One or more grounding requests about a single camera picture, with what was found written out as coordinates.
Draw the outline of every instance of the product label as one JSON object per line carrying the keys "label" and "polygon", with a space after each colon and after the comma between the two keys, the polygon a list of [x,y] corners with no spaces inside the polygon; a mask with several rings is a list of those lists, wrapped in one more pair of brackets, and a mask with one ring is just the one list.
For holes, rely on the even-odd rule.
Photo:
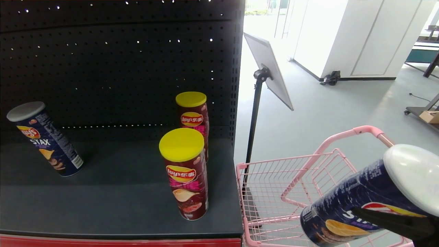
{"label": "product label", "polygon": [[166,171],[181,215],[197,220],[207,211],[207,169],[204,153],[186,162],[166,160]]}
{"label": "product label", "polygon": [[209,160],[209,116],[206,103],[197,107],[179,106],[180,126],[192,128],[200,132],[204,137],[204,158]]}
{"label": "product label", "polygon": [[203,122],[203,115],[199,113],[183,113],[181,115],[181,123],[188,127],[195,127]]}
{"label": "product label", "polygon": [[412,217],[429,216],[397,189],[381,159],[304,208],[300,215],[303,231],[316,245],[334,247],[382,230],[356,216],[352,212],[354,207]]}
{"label": "product label", "polygon": [[16,124],[61,176],[70,176],[80,169],[83,160],[67,138],[53,125],[45,110]]}

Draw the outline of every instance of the pink shopping basket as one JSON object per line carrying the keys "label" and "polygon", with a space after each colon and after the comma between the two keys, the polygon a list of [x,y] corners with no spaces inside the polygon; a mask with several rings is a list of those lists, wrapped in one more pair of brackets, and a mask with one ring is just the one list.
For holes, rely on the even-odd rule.
{"label": "pink shopping basket", "polygon": [[[336,140],[366,132],[388,147],[393,146],[378,128],[361,126],[329,137],[312,155],[238,164],[245,243],[250,247],[316,246],[302,231],[300,213],[344,178],[356,173],[339,149],[328,153],[325,149]],[[412,247],[413,244],[384,230],[345,246]]]}

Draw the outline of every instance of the cardboard box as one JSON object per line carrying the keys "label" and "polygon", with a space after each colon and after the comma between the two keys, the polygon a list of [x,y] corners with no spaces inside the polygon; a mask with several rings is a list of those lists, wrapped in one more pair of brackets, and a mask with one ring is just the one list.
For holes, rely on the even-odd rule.
{"label": "cardboard box", "polygon": [[439,124],[439,111],[424,111],[419,117],[429,124]]}

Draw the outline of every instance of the yellow plastic lid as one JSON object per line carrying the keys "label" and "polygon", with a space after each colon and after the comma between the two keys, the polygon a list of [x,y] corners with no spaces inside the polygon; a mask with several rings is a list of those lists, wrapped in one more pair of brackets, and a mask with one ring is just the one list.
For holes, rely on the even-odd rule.
{"label": "yellow plastic lid", "polygon": [[163,158],[172,162],[191,160],[203,151],[203,135],[191,128],[179,128],[166,133],[158,144]]}
{"label": "yellow plastic lid", "polygon": [[182,107],[197,107],[204,104],[207,96],[200,92],[184,92],[175,97],[175,101]]}

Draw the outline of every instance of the red lay's chip can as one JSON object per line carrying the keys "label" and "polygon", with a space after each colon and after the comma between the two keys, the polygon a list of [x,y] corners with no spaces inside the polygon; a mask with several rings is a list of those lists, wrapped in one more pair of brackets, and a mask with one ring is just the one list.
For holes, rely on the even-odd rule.
{"label": "red lay's chip can", "polygon": [[209,116],[207,96],[200,92],[184,92],[175,97],[179,106],[180,126],[199,131],[204,137],[204,156],[209,160]]}
{"label": "red lay's chip can", "polygon": [[209,207],[203,136],[194,129],[175,129],[162,137],[159,149],[181,215],[198,220]]}
{"label": "red lay's chip can", "polygon": [[83,160],[54,126],[45,108],[43,102],[29,102],[13,108],[6,117],[15,123],[61,176],[71,176],[82,168]]}

